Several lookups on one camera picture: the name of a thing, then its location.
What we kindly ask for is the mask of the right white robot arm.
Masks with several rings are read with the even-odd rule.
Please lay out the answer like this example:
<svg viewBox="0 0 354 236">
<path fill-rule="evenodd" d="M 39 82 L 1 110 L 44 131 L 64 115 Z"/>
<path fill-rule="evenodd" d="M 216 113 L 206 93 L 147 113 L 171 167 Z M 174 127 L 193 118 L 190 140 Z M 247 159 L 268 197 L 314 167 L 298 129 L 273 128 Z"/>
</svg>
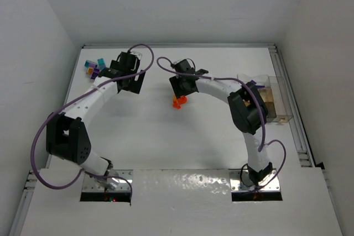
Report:
<svg viewBox="0 0 354 236">
<path fill-rule="evenodd" d="M 273 169 L 265 145 L 268 108 L 253 82 L 207 77 L 207 70 L 195 70 L 187 59 L 171 64 L 177 73 L 169 79 L 176 98 L 204 93 L 228 104 L 234 125 L 243 134 L 248 155 L 249 179 L 258 185 Z"/>
</svg>

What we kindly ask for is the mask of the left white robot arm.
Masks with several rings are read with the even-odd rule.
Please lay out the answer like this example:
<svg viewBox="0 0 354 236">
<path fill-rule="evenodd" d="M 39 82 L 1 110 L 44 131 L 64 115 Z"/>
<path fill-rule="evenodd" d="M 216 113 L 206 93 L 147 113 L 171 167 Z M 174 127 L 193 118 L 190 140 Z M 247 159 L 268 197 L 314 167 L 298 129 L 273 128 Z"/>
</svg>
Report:
<svg viewBox="0 0 354 236">
<path fill-rule="evenodd" d="M 121 90 L 138 94 L 144 74 L 111 82 L 111 79 L 136 74 L 141 54 L 121 52 L 110 67 L 102 69 L 88 91 L 90 95 L 55 115 L 46 126 L 46 150 L 49 154 L 70 161 L 85 171 L 105 176 L 111 163 L 97 155 L 91 146 L 88 126 L 95 115 Z"/>
</svg>

